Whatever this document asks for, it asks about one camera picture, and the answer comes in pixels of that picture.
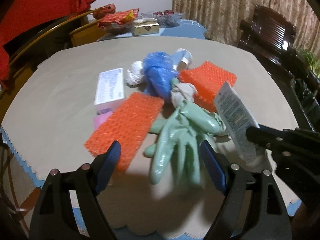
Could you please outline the small orange foam net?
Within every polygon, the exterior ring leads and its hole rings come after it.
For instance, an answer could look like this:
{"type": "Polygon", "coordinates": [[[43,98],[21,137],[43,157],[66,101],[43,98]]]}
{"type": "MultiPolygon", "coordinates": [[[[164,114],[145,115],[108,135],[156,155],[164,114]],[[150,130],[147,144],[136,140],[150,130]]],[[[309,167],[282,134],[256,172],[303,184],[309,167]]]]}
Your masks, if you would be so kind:
{"type": "Polygon", "coordinates": [[[84,143],[94,157],[104,154],[118,141],[121,155],[117,172],[126,172],[152,124],[162,111],[164,100],[140,92],[132,93],[84,143]]]}

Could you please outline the crushed blue paper cup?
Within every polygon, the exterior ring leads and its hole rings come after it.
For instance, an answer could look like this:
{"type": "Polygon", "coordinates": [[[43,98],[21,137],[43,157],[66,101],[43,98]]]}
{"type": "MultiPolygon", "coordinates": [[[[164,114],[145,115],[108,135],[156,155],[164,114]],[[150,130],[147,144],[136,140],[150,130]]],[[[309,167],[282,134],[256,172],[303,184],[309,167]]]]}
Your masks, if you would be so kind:
{"type": "Polygon", "coordinates": [[[173,62],[173,69],[180,72],[182,70],[187,70],[190,67],[193,56],[188,50],[179,48],[171,55],[171,59],[173,62]]]}

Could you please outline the blue plastic bag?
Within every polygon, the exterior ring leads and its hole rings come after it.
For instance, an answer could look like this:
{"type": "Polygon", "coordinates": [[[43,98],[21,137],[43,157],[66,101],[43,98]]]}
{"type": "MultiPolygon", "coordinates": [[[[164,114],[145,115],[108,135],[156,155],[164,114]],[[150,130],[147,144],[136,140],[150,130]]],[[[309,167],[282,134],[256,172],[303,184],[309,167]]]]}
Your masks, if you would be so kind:
{"type": "Polygon", "coordinates": [[[171,80],[178,77],[171,56],[163,51],[149,53],[143,60],[143,75],[147,83],[144,93],[171,101],[171,80]]]}

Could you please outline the gold tissue box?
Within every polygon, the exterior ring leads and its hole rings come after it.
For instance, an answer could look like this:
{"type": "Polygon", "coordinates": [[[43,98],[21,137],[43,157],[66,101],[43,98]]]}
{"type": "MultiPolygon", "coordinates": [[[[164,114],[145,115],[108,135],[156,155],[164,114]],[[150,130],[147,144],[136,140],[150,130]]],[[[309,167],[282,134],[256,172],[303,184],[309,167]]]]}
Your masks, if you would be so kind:
{"type": "Polygon", "coordinates": [[[149,22],[135,23],[133,26],[134,36],[157,34],[157,33],[159,33],[159,24],[157,22],[149,21],[149,22]]]}

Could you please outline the large orange foam net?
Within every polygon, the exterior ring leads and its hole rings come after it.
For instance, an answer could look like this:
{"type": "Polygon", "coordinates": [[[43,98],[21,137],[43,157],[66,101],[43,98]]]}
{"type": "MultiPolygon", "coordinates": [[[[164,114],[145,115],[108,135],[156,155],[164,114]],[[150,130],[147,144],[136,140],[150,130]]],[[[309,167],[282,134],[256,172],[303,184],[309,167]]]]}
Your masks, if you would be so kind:
{"type": "Polygon", "coordinates": [[[237,76],[210,61],[205,61],[194,69],[182,70],[179,75],[182,83],[191,83],[197,92],[194,95],[194,102],[200,107],[217,112],[214,99],[225,82],[234,86],[237,76]]]}

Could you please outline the white medicine box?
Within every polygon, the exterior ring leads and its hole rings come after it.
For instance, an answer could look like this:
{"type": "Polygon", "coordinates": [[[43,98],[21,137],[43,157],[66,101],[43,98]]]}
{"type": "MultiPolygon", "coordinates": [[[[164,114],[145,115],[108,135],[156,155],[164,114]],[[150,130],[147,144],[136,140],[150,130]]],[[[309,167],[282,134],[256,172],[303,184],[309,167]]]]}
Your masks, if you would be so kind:
{"type": "Polygon", "coordinates": [[[101,72],[94,100],[97,112],[99,114],[114,112],[125,99],[123,68],[101,72]]]}

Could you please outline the blue tablecloth side table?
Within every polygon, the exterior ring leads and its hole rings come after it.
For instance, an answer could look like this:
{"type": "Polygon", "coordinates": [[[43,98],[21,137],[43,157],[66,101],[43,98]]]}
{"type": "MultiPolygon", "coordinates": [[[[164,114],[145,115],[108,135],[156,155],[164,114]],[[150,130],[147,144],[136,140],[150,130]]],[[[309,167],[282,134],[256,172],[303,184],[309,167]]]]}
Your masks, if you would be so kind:
{"type": "MultiPolygon", "coordinates": [[[[199,22],[193,20],[185,20],[181,19],[179,22],[179,26],[172,28],[159,28],[159,33],[157,34],[149,34],[149,35],[141,35],[143,36],[169,36],[169,37],[188,37],[188,38],[198,38],[205,40],[205,32],[206,28],[201,25],[199,22]]],[[[140,37],[133,35],[133,27],[128,33],[124,34],[111,34],[107,33],[103,37],[97,39],[99,41],[112,40],[116,38],[127,38],[127,37],[140,37]]]]}

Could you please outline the grey glove cuff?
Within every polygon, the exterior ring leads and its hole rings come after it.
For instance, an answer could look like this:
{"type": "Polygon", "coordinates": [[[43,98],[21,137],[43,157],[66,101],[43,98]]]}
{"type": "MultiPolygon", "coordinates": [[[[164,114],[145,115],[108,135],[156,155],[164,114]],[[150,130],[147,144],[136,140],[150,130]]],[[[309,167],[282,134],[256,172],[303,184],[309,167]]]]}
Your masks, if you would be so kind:
{"type": "Polygon", "coordinates": [[[197,94],[197,89],[191,83],[180,82],[178,78],[173,78],[171,81],[171,103],[177,108],[185,100],[194,102],[194,95],[197,94]]]}

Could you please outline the green rubber glove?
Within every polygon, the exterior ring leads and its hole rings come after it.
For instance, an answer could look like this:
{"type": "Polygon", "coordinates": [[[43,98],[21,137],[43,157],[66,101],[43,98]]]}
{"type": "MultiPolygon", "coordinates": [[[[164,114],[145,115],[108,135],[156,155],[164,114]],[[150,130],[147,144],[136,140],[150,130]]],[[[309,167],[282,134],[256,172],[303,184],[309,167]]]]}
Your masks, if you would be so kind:
{"type": "Polygon", "coordinates": [[[228,134],[217,113],[187,100],[182,101],[167,119],[156,120],[149,132],[158,135],[157,142],[144,151],[144,155],[152,159],[149,178],[153,185],[161,181],[173,157],[176,158],[176,182],[186,179],[191,185],[199,185],[201,142],[228,134]]]}

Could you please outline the pink paper packet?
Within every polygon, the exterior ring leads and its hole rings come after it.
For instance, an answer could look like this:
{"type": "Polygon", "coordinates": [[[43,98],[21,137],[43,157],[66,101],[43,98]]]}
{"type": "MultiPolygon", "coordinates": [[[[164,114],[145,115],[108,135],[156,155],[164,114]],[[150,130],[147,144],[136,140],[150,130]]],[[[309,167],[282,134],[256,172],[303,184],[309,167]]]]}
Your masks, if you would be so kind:
{"type": "Polygon", "coordinates": [[[99,114],[94,117],[94,130],[96,131],[112,115],[112,113],[112,111],[109,111],[107,113],[99,114]]]}

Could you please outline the red snack bags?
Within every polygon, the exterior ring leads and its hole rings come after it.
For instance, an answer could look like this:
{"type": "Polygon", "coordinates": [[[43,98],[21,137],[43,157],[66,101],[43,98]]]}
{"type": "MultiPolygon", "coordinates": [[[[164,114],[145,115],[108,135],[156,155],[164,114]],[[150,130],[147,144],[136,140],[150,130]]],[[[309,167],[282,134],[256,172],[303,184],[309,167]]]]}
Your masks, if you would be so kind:
{"type": "Polygon", "coordinates": [[[130,9],[125,11],[115,12],[113,14],[106,14],[97,24],[99,28],[108,27],[113,24],[118,26],[124,25],[125,23],[132,22],[136,19],[139,13],[139,8],[130,9]]]}

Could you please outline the red cloth cover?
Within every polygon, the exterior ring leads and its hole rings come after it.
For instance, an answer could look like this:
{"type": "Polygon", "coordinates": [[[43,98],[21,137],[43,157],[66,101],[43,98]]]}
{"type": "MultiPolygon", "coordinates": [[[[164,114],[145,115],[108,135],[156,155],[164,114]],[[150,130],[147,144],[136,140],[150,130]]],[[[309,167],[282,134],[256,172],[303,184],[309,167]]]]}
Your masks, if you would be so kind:
{"type": "Polygon", "coordinates": [[[15,0],[1,21],[1,81],[9,79],[9,55],[4,45],[43,23],[84,12],[96,0],[15,0]]]}

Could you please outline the red crumpled bag on chair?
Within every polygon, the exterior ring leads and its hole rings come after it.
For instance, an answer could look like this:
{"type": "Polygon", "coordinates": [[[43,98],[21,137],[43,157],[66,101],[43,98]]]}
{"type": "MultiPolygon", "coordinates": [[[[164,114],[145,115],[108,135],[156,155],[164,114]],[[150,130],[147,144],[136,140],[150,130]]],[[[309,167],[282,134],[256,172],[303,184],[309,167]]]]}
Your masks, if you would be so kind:
{"type": "Polygon", "coordinates": [[[99,7],[97,8],[94,12],[93,12],[93,17],[97,20],[105,17],[107,14],[114,14],[116,12],[116,6],[114,3],[112,4],[107,4],[103,7],[99,7]]]}

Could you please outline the wooden chair frame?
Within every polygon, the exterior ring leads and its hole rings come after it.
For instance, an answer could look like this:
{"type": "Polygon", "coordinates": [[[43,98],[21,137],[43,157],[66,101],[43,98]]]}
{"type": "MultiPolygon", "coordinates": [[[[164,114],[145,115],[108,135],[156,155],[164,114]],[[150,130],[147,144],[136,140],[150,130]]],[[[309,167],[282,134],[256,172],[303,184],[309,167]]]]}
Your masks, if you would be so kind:
{"type": "Polygon", "coordinates": [[[17,78],[30,68],[37,66],[58,51],[72,48],[71,33],[89,25],[88,17],[97,15],[102,8],[91,9],[78,15],[71,15],[38,25],[18,35],[3,48],[9,55],[9,79],[1,84],[1,96],[13,93],[17,78]]]}

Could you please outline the patterned beige curtain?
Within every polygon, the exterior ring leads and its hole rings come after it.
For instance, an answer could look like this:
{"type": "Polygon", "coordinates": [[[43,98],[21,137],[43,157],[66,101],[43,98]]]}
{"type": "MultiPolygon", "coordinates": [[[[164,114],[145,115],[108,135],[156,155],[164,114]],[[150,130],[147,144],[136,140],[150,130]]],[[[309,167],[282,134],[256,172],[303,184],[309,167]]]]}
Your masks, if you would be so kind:
{"type": "Polygon", "coordinates": [[[173,9],[206,27],[206,38],[236,45],[242,20],[249,21],[256,5],[273,9],[297,28],[294,46],[319,55],[319,19],[307,0],[173,0],[173,9]]]}

